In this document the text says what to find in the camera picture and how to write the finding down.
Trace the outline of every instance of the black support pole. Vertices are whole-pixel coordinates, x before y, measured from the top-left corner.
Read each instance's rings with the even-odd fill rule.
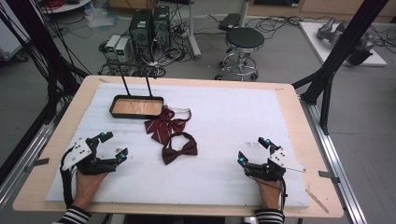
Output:
[[[388,0],[365,0],[319,70],[311,76],[292,84],[294,89],[297,89],[311,82],[308,90],[301,95],[301,99],[311,105],[317,103],[318,97],[323,92],[320,127],[326,134],[329,134],[327,124],[332,93],[332,80],[335,73],[343,64],[344,60],[353,52],[358,41],[360,41],[361,37],[387,2]]]

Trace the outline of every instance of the striped sleeve cuff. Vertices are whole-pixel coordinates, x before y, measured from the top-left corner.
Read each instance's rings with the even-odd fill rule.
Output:
[[[259,209],[255,213],[259,224],[282,224],[285,221],[283,213],[276,209]]]
[[[63,224],[85,224],[88,222],[90,219],[91,214],[82,210],[79,207],[75,206],[70,206],[69,209],[67,209],[67,212],[64,214],[64,216],[61,218],[61,220],[58,221],[58,223],[63,223]]]

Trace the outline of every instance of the black stool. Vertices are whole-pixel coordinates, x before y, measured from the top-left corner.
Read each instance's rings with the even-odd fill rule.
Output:
[[[259,72],[250,53],[262,48],[264,36],[251,28],[239,27],[227,32],[225,43],[230,48],[227,50],[229,54],[219,63],[221,71],[215,76],[215,80],[221,80],[224,71],[240,76],[242,81],[244,76],[256,80]]]

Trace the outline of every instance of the bow tie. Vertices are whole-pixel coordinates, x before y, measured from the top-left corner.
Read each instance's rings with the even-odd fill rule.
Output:
[[[175,112],[164,106],[157,119],[145,121],[146,132],[153,133],[151,138],[164,145],[168,142],[172,131],[175,131],[175,133],[183,132],[186,122],[191,118],[191,111],[188,110],[188,112],[189,117],[187,119],[172,119]]]
[[[186,143],[186,145],[184,145],[180,151],[176,151],[172,149],[172,137],[179,135],[184,135],[186,138],[190,139],[190,141]],[[174,161],[181,154],[188,156],[198,155],[197,143],[195,142],[195,139],[188,133],[172,133],[168,143],[166,143],[166,145],[163,147],[163,161],[165,162],[165,165]]]

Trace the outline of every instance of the stool seat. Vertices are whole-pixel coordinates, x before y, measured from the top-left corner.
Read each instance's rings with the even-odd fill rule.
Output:
[[[229,30],[225,38],[231,48],[237,49],[260,49],[264,43],[264,36],[260,32],[246,27]]]

